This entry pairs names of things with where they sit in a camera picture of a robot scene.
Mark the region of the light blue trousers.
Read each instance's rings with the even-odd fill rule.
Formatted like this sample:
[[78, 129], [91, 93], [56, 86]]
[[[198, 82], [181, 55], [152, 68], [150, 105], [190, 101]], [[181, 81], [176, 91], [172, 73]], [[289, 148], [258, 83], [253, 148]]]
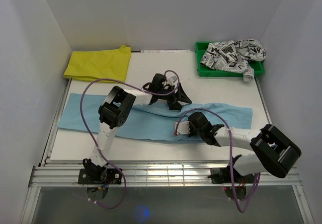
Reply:
[[[100, 121], [98, 109], [105, 96], [85, 95], [83, 113], [90, 131], [98, 133]], [[58, 123], [59, 129], [87, 132], [80, 112], [81, 95], [72, 93]], [[198, 136], [174, 135], [174, 123], [179, 119], [187, 120], [193, 108], [201, 108], [202, 113], [212, 124], [227, 122], [230, 127], [250, 129], [252, 124], [252, 108], [236, 107], [222, 103], [187, 104], [181, 111], [171, 111], [164, 101], [148, 105], [133, 106], [117, 136], [136, 140], [157, 142], [196, 142], [202, 140]]]

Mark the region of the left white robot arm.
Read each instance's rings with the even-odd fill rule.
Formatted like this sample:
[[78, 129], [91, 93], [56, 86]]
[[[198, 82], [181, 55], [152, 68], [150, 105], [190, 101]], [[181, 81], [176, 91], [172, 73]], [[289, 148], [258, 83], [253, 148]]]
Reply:
[[88, 159], [83, 159], [83, 166], [87, 177], [98, 184], [107, 180], [109, 163], [107, 153], [110, 151], [119, 127], [124, 125], [133, 106], [151, 105], [162, 99], [167, 102], [170, 110], [181, 110], [184, 103], [192, 103], [184, 92], [177, 74], [167, 78], [165, 73], [157, 73], [150, 83], [144, 84], [142, 88], [132, 87], [132, 90], [114, 86], [99, 106], [100, 129], [98, 137], [94, 137], [83, 113], [84, 98], [85, 94], [82, 94], [80, 115], [88, 133], [94, 140], [95, 148]]

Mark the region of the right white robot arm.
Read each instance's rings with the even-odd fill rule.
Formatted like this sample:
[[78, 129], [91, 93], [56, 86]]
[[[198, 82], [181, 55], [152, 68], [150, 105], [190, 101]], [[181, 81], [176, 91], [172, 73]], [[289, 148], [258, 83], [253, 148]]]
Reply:
[[272, 124], [259, 130], [228, 128], [224, 124], [211, 124], [201, 112], [190, 115], [188, 122], [188, 136], [196, 135], [208, 145], [232, 146], [253, 152], [232, 158], [227, 176], [233, 182], [261, 172], [285, 178], [302, 154], [300, 148]]

